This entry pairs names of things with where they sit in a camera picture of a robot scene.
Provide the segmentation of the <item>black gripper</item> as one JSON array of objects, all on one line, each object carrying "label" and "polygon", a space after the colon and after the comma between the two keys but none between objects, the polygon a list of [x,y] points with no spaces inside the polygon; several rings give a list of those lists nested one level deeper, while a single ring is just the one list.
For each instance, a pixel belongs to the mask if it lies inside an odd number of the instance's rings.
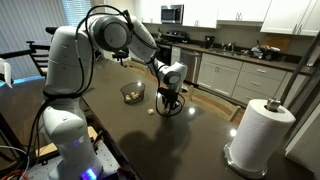
[{"label": "black gripper", "polygon": [[160,87],[158,89],[158,92],[161,94],[162,96],[162,102],[164,103],[162,105],[162,114],[164,114],[163,110],[165,108],[168,108],[168,104],[167,103],[171,103],[170,105],[170,110],[174,111],[177,107],[178,107],[178,102],[176,102],[178,100],[178,94],[170,89],[166,89],[163,87]]}]

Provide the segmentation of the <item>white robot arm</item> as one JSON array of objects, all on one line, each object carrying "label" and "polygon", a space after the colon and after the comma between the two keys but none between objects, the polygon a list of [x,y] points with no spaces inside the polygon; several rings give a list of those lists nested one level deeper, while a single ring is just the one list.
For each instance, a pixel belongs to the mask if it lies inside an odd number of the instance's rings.
[{"label": "white robot arm", "polygon": [[78,28],[61,26],[53,35],[43,94],[44,128],[57,147],[60,163],[49,180],[96,180],[103,171],[90,141],[79,100],[90,81],[92,50],[129,49],[144,60],[151,73],[168,87],[161,91],[170,110],[186,77],[187,66],[168,66],[155,57],[156,43],[145,26],[129,15],[97,15]]}]

